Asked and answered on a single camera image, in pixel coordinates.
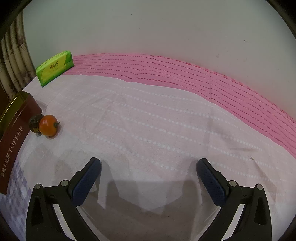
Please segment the beige patterned curtain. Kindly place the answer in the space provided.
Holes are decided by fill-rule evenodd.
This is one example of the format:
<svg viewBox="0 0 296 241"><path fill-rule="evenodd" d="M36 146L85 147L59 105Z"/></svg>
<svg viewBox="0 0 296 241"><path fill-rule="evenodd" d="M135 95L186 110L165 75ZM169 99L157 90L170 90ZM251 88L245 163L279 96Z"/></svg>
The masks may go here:
<svg viewBox="0 0 296 241"><path fill-rule="evenodd" d="M23 12L20 12L1 38L1 87L12 100L35 77L25 39Z"/></svg>

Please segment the pink purple checkered tablecloth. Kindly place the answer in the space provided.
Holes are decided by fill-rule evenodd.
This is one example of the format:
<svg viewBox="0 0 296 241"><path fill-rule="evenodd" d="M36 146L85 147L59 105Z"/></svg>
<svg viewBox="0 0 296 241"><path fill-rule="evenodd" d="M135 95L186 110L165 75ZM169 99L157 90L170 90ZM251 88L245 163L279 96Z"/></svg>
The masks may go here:
<svg viewBox="0 0 296 241"><path fill-rule="evenodd" d="M95 54L25 88L61 123L28 134L1 213L20 240L33 186L70 179L91 157L100 179L78 209L101 240L197 240L219 208L197 177L206 158L228 180L261 184L273 240L295 216L295 119L241 83L150 55Z"/></svg>

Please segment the orange-red persimmon tomato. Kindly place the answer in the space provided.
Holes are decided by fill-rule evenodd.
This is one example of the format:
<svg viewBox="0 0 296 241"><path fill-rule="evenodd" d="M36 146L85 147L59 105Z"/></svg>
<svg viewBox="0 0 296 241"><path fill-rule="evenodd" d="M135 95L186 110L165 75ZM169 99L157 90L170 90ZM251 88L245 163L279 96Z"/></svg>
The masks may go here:
<svg viewBox="0 0 296 241"><path fill-rule="evenodd" d="M58 132L60 122L51 114L45 115L39 122L39 131L46 137L53 137Z"/></svg>

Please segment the green tissue pack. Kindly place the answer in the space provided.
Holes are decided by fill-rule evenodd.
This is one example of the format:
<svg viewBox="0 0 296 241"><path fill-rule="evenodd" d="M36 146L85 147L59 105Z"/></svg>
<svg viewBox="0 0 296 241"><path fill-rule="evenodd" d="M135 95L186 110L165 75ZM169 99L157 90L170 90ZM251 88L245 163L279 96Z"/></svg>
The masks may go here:
<svg viewBox="0 0 296 241"><path fill-rule="evenodd" d="M72 67L74 67L74 61L70 51L63 51L46 60L36 68L36 75L41 87L45 87Z"/></svg>

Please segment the dark mangosteen back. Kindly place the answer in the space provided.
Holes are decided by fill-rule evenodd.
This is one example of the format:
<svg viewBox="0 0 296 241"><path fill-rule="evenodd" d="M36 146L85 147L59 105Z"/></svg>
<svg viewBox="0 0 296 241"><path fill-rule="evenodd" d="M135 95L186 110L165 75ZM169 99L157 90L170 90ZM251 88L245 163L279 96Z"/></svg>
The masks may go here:
<svg viewBox="0 0 296 241"><path fill-rule="evenodd" d="M41 135L41 132L39 130L39 124L40 124L40 121L43 117L44 117L43 114L37 114L37 115L32 116L29 120L30 131L39 135L39 136Z"/></svg>

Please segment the gold toffee tin box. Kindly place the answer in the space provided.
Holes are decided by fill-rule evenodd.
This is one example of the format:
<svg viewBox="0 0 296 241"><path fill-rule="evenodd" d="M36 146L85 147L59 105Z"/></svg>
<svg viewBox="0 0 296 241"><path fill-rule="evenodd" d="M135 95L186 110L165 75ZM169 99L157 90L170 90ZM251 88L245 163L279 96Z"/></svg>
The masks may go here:
<svg viewBox="0 0 296 241"><path fill-rule="evenodd" d="M1 193L6 195L14 162L30 132L29 120L42 109L28 92L20 91L1 115Z"/></svg>

